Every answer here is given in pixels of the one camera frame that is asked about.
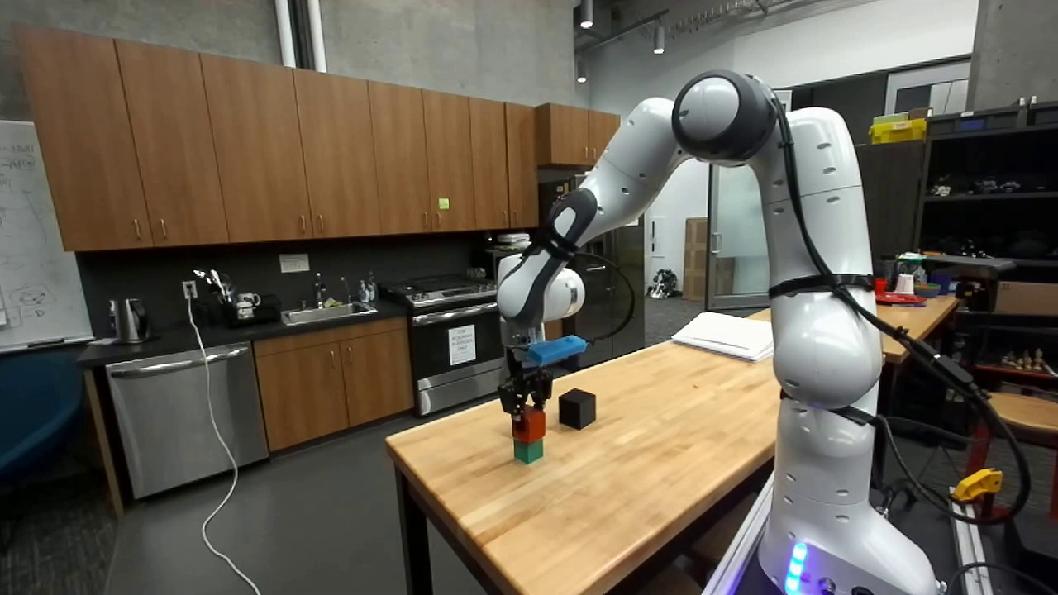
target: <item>ceiling light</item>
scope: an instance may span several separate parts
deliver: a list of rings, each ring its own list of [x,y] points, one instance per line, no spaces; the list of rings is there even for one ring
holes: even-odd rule
[[[595,27],[595,0],[582,0],[582,31]]]
[[[659,25],[654,31],[654,54],[661,57],[664,54],[664,27]]]

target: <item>oven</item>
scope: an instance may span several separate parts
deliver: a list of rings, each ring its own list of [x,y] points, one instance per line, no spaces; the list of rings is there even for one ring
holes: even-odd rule
[[[496,396],[501,334],[491,281],[420,279],[384,291],[406,308],[420,418]]]

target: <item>white cable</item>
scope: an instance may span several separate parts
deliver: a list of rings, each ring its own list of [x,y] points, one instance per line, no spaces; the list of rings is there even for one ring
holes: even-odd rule
[[[237,564],[233,564],[228,551],[221,551],[217,545],[211,545],[211,539],[207,539],[207,522],[230,504],[230,497],[233,497],[233,491],[237,491],[237,463],[233,463],[233,453],[230,453],[228,441],[221,438],[217,418],[214,418],[214,410],[211,410],[207,353],[206,353],[206,343],[200,343],[200,331],[199,331],[199,326],[196,326],[190,302],[185,302],[185,305],[189,305],[189,326],[190,326],[190,334],[196,334],[196,343],[199,343],[199,353],[200,353],[200,383],[206,383],[206,408],[207,408],[211,438],[217,438],[217,443],[221,443],[221,450],[224,450],[224,458],[228,458],[228,467],[230,467],[228,493],[224,493],[224,500],[200,518],[199,537],[200,537],[206,548],[207,548],[214,560],[221,560],[253,595],[261,595],[259,583],[253,583],[243,568],[237,568]]]

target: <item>stainless steel dishwasher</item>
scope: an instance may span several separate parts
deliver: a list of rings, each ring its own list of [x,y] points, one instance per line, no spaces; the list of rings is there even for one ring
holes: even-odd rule
[[[118,362],[104,378],[136,500],[228,469],[206,389],[233,463],[269,460],[247,343]]]

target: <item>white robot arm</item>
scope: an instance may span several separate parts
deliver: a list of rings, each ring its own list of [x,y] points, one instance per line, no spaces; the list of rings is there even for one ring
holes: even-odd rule
[[[836,299],[838,287],[873,310],[859,168],[836,112],[782,112],[741,73],[698,78],[675,104],[646,100],[588,178],[552,210],[534,246],[500,266],[513,374],[522,374],[543,320],[577,310],[582,285],[564,267],[574,247],[636,223],[686,157],[750,166],[764,197],[782,405],[759,568],[782,591],[937,591],[921,548],[870,507],[873,431],[836,415],[877,415],[881,369],[879,334]],[[520,389],[506,393],[513,418],[522,408]]]

